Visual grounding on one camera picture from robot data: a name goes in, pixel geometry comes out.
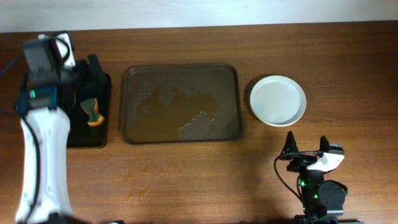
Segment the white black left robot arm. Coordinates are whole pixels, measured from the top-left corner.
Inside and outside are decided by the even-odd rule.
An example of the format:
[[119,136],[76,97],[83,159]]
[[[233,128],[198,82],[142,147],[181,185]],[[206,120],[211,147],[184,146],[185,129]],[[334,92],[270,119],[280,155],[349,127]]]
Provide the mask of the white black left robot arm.
[[14,109],[24,135],[24,173],[16,223],[81,223],[67,187],[67,141],[81,75],[70,34],[41,34],[23,46],[29,71]]

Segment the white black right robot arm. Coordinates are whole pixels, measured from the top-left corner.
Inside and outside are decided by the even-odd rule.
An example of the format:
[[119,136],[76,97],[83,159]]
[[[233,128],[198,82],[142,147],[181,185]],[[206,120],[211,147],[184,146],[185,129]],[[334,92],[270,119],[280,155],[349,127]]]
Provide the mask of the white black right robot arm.
[[[128,144],[235,141],[243,134],[238,73],[227,63],[140,65],[123,75],[121,134]],[[321,137],[314,152],[299,151],[288,133],[280,158],[298,173],[303,215],[295,223],[336,223],[348,188],[325,180],[343,148]]]

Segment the green yellow scrub sponge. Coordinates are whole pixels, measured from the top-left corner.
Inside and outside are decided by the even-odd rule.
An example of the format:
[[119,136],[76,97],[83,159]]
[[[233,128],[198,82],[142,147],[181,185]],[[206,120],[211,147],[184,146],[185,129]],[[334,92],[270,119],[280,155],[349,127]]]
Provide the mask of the green yellow scrub sponge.
[[98,100],[90,98],[80,103],[83,111],[89,116],[87,124],[90,127],[99,126],[105,121],[105,117],[99,113]]

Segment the pale green plate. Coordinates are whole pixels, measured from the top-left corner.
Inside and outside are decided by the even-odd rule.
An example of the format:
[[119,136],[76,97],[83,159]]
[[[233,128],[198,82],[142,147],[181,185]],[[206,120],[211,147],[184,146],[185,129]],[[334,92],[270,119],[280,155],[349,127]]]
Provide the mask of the pale green plate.
[[286,127],[304,115],[307,97],[302,87],[291,78],[271,75],[253,86],[249,104],[256,118],[263,123]]

